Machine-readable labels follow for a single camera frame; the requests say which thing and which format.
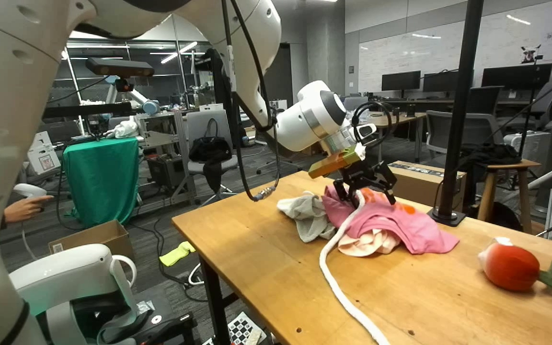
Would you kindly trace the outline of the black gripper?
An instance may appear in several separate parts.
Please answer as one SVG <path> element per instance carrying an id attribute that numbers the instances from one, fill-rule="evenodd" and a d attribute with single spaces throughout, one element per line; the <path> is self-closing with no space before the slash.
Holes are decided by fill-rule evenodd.
<path id="1" fill-rule="evenodd" d="M 350 202 L 352 206 L 358 206 L 354 192 L 362 188 L 379 190 L 388 204 L 394 204 L 394 185 L 396 177 L 386 163 L 369 165 L 367 162 L 358 162 L 340 173 L 340 179 L 333 183 L 333 188 L 340 202 Z"/>

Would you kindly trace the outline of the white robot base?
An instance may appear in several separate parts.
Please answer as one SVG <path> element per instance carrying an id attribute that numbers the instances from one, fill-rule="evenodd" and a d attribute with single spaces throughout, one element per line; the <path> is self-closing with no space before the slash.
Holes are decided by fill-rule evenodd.
<path id="1" fill-rule="evenodd" d="M 132 294 L 137 269 L 103 244 L 36 259 L 9 275 L 49 345 L 135 345 L 147 315 Z"/>

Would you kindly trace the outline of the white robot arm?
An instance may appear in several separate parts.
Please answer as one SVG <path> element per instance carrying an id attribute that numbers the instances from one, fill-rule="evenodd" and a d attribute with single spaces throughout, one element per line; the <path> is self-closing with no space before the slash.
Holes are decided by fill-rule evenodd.
<path id="1" fill-rule="evenodd" d="M 262 79 L 281 45 L 281 16 L 271 0 L 0 0 L 0 221 L 68 37 L 133 41 L 172 18 L 216 50 L 235 104 L 275 148 L 296 154 L 321 146 L 327 169 L 340 173 L 363 160 L 365 148 L 352 135 L 346 110 L 325 83 L 312 81 L 298 91 L 294 106 L 268 112 Z M 0 254 L 0 345 L 43 342 Z"/>

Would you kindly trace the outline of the person hand holding controller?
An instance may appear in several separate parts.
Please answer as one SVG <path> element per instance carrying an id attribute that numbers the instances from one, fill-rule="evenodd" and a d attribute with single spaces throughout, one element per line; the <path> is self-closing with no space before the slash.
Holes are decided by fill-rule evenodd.
<path id="1" fill-rule="evenodd" d="M 51 202 L 51 196 L 17 200 L 3 209 L 1 221 L 5 225 L 28 221 L 38 215 L 47 202 Z"/>

